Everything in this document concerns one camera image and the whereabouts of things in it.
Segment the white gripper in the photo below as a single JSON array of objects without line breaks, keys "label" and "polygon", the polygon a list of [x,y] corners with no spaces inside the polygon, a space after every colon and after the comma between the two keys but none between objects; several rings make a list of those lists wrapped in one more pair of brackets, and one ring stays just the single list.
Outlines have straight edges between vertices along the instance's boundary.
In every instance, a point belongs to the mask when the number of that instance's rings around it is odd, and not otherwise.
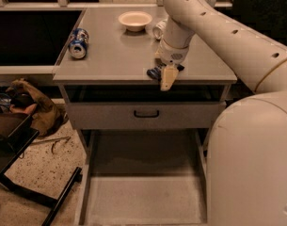
[{"label": "white gripper", "polygon": [[182,63],[185,60],[188,51],[188,47],[181,49],[173,48],[164,40],[160,40],[158,50],[155,51],[154,57],[160,58],[163,63],[167,64],[161,71],[160,90],[168,91],[171,89],[179,74],[175,64]]}]

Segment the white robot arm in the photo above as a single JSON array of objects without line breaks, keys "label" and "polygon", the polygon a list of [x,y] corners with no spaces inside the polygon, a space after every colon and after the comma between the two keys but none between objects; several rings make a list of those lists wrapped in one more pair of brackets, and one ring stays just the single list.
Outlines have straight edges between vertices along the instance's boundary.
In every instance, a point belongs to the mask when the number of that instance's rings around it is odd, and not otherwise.
[{"label": "white robot arm", "polygon": [[208,226],[287,226],[287,47],[214,8],[215,0],[163,0],[162,82],[198,35],[252,90],[227,107],[206,158]]}]

